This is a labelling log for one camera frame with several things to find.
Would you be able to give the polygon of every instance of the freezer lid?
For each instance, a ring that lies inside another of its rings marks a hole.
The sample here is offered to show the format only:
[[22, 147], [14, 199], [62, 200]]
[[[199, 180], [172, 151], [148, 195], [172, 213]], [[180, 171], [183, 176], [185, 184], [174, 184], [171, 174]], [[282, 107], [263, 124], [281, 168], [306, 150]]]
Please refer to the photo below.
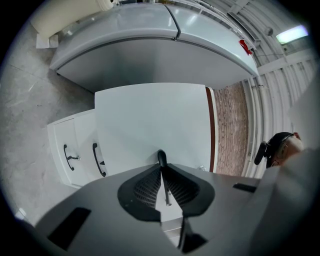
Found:
[[241, 39], [226, 27], [203, 14], [186, 8], [170, 4], [166, 6], [175, 17], [181, 30], [178, 41], [208, 48], [237, 63], [250, 75], [259, 75], [252, 55], [248, 55], [240, 45]]
[[145, 83], [95, 93], [98, 140], [109, 175], [168, 163], [209, 171], [210, 113], [206, 88], [190, 83]]
[[88, 18], [85, 26], [70, 29], [57, 48], [50, 68], [58, 69], [67, 61], [94, 47], [134, 38], [177, 36], [178, 29], [163, 4], [128, 4]]

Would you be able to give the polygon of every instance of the person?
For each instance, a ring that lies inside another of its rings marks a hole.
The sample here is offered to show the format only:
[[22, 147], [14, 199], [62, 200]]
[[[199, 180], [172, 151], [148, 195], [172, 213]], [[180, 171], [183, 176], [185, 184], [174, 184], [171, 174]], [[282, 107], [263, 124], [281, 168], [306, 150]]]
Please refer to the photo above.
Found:
[[304, 145], [297, 132], [276, 133], [268, 143], [260, 144], [254, 163], [260, 164], [263, 157], [267, 159], [266, 168], [283, 165], [288, 158], [301, 152]]

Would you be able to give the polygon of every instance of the gray machine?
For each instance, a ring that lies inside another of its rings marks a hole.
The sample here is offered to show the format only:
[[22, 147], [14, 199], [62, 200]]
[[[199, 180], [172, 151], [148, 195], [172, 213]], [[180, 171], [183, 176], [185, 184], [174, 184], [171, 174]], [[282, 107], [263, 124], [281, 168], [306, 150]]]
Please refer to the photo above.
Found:
[[[160, 160], [87, 184], [35, 228], [57, 255], [265, 255], [312, 206], [320, 185], [318, 156], [304, 151], [261, 180]], [[178, 248], [154, 209], [160, 173], [183, 211]]]
[[50, 68], [91, 92], [167, 82], [222, 89], [257, 76], [240, 38], [199, 11], [117, 6], [70, 29]]

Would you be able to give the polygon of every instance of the cabinet drawer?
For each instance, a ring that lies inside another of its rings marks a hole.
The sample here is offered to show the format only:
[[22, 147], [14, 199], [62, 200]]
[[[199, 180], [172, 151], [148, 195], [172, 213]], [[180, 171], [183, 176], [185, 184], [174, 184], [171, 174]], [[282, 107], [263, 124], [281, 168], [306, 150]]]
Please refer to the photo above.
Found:
[[[81, 187], [89, 183], [91, 180], [89, 179], [88, 175], [86, 174], [82, 166], [82, 156], [80, 155], [80, 150], [78, 147], [75, 132], [75, 120], [69, 119], [55, 124], [54, 138], [58, 156], [62, 163], [62, 168], [67, 176], [69, 183], [76, 187]], [[67, 157], [69, 156], [73, 158], [80, 157], [80, 160], [67, 160]]]
[[74, 118], [75, 136], [81, 155], [82, 166], [90, 181], [107, 176], [103, 162], [95, 113], [89, 113]]

